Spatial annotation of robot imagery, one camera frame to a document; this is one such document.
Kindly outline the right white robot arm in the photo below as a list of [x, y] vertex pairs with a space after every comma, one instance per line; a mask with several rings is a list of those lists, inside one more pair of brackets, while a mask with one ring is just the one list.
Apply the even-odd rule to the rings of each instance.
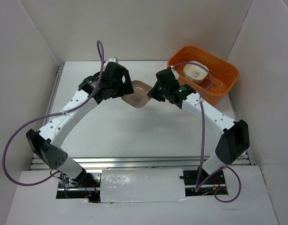
[[189, 85], [180, 85], [175, 70], [161, 70], [156, 78], [156, 83], [148, 93], [149, 97], [160, 102], [168, 100], [193, 116], [201, 116], [205, 119], [205, 125], [219, 138], [215, 152], [202, 163], [202, 169], [198, 172], [202, 183], [210, 183], [217, 169], [232, 164], [250, 147], [248, 124], [244, 120], [236, 121], [227, 117], [202, 99]]

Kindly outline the brown square plate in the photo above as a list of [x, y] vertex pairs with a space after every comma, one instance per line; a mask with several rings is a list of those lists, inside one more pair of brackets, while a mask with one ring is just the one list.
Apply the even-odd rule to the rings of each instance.
[[121, 99], [134, 108], [144, 107], [151, 99], [148, 93], [152, 90], [152, 86], [139, 80], [133, 80], [131, 84], [134, 93], [125, 95]]

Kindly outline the aluminium rail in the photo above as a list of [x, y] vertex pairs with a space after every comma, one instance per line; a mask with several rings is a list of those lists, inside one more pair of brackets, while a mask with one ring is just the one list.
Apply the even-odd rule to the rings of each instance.
[[118, 157], [118, 158], [75, 158], [86, 170], [99, 169], [138, 169], [165, 167], [198, 167], [199, 157]]

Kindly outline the white foil cover plate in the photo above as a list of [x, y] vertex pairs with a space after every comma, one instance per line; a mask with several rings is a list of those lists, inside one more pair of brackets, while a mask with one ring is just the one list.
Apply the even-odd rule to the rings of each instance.
[[184, 201], [182, 169], [103, 170], [100, 200], [103, 203]]

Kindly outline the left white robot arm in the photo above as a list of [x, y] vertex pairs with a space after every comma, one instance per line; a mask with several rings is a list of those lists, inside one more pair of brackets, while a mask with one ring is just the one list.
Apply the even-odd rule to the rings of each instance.
[[54, 117], [38, 131], [30, 129], [26, 134], [32, 151], [50, 169], [67, 175], [76, 187], [86, 183], [86, 171], [61, 149], [64, 140], [81, 119], [103, 100], [134, 92], [129, 71], [124, 66], [109, 62], [102, 77], [99, 74], [88, 76], [82, 81], [59, 117]]

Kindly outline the cream square plate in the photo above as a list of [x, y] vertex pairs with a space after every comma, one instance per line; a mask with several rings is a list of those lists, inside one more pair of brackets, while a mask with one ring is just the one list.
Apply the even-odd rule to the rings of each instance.
[[183, 68], [183, 76], [193, 83], [201, 84], [208, 76], [209, 69], [198, 61], [191, 61]]

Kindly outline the orange plastic bin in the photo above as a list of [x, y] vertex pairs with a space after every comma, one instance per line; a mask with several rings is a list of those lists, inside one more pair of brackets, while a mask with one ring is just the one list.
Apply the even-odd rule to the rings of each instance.
[[211, 85], [203, 98], [213, 106], [228, 94], [239, 78], [234, 65], [194, 45], [181, 48], [167, 65], [174, 66], [180, 84], [187, 84], [198, 93]]

